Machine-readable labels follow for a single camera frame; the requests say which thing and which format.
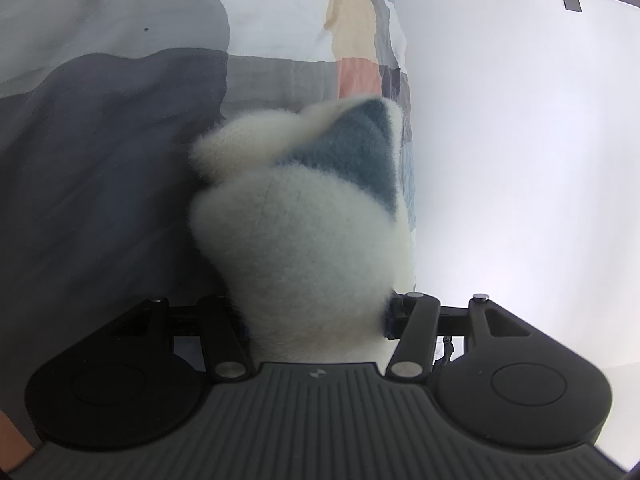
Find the screw head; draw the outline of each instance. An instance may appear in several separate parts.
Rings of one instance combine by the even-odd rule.
[[[392,365],[391,371],[396,377],[411,379],[422,373],[422,367],[413,361],[399,361]]]
[[[237,361],[223,361],[214,368],[215,373],[225,379],[237,379],[246,373],[246,368]]]
[[[309,372],[309,375],[312,376],[314,379],[321,379],[326,375],[326,372],[322,370],[322,368],[316,368],[312,372]]]

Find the white wall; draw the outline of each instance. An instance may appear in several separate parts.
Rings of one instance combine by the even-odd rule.
[[[640,362],[603,371],[614,395],[598,447],[630,469],[640,460]]]
[[[396,0],[417,288],[461,306],[487,292],[609,369],[640,362],[640,9],[581,4]],[[631,466],[640,414],[614,426],[607,442],[637,452],[603,447]]]

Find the dark gray fabric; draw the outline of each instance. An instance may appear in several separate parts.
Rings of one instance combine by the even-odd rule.
[[[324,136],[295,150],[281,164],[292,162],[335,173],[369,193],[389,213],[396,212],[392,133],[380,100],[347,111]]]
[[[380,79],[382,80],[380,91],[382,92],[383,97],[392,99],[393,101],[398,100],[398,96],[400,95],[400,85],[402,83],[400,79],[400,69],[391,69],[384,65],[381,65],[378,69],[380,70]]]
[[[220,121],[226,53],[91,54],[0,100],[0,406],[35,436],[37,366],[148,295],[212,287],[191,241],[191,141]]]

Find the plush toy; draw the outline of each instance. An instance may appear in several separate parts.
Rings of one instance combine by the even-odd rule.
[[[199,139],[191,205],[260,362],[376,362],[393,290],[412,290],[402,111],[380,97],[248,113]]]

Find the gray fabric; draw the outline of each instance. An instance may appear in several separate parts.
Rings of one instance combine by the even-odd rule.
[[[406,203],[409,215],[409,229],[415,229],[415,184],[414,184],[414,152],[412,147],[411,130],[411,101],[409,95],[409,83],[406,74],[399,68],[390,69],[388,66],[380,67],[382,78],[382,95],[397,102],[404,112],[404,125],[400,141],[400,176],[402,195]]]
[[[0,97],[33,90],[85,54],[133,59],[229,45],[220,0],[0,0],[0,9]]]
[[[186,152],[220,121],[226,54],[93,54],[0,100],[0,406],[37,366],[148,295],[193,301],[209,270],[186,224]]]
[[[376,9],[376,35],[374,43],[376,45],[376,57],[378,64],[390,69],[398,68],[398,60],[391,48],[391,36],[389,35],[390,12],[385,0],[371,0],[373,8]]]
[[[341,115],[324,136],[281,164],[292,162],[334,173],[369,193],[390,214],[396,212],[392,132],[382,101],[365,102]]]
[[[338,95],[334,62],[229,56],[222,115],[233,118],[253,108],[293,112]]]

